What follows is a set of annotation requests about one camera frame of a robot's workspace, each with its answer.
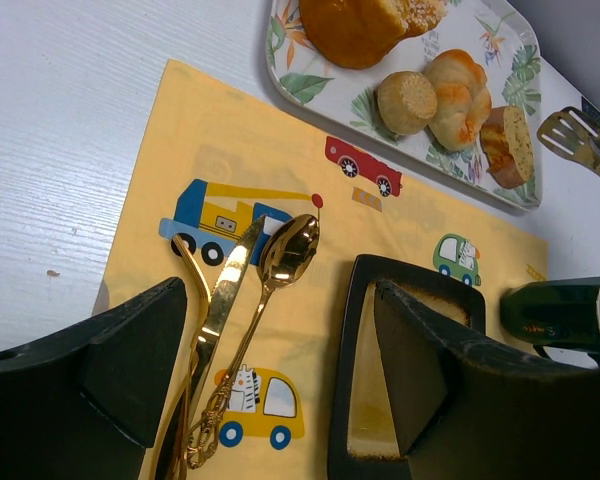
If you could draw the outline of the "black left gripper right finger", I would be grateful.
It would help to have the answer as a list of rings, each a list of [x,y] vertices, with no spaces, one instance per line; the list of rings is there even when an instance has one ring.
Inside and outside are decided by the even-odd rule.
[[[387,280],[374,320],[415,479],[600,479],[600,368],[524,353]]]

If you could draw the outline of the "silver metal tongs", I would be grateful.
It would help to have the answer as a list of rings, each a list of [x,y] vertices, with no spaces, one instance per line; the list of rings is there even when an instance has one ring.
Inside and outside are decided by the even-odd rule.
[[[537,138],[554,154],[600,177],[600,126],[591,116],[575,107],[565,107],[542,122]]]

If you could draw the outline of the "sliced bread piece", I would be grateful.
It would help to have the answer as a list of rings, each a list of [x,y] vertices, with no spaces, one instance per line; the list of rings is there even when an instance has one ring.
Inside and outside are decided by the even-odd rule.
[[[503,189],[527,183],[535,172],[530,130],[525,113],[517,106],[491,110],[480,131],[487,156],[487,172]]]

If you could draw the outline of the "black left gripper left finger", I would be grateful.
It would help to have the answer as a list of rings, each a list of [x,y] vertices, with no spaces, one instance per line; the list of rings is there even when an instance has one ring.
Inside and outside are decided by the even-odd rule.
[[[135,479],[154,445],[187,310],[168,278],[0,352],[0,479]]]

